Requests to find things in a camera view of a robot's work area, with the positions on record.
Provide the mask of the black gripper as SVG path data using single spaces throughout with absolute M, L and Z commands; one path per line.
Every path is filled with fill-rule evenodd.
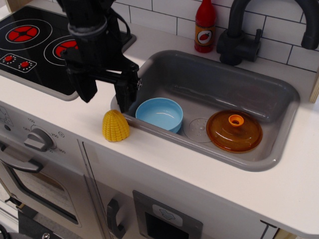
M 101 32 L 99 34 L 76 34 L 71 36 L 77 49 L 62 52 L 71 85 L 80 98 L 88 103 L 97 93 L 96 80 L 114 84 L 117 103 L 122 113 L 127 112 L 136 101 L 140 80 L 138 65 L 123 55 L 129 32 Z

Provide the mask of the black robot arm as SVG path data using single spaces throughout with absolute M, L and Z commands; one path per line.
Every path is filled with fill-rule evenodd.
M 69 81 L 80 98 L 89 102 L 97 93 L 96 81 L 115 87 L 121 112 L 129 110 L 141 86 L 139 66 L 122 53 L 119 21 L 111 0 L 60 0 L 68 31 L 78 48 L 62 51 Z

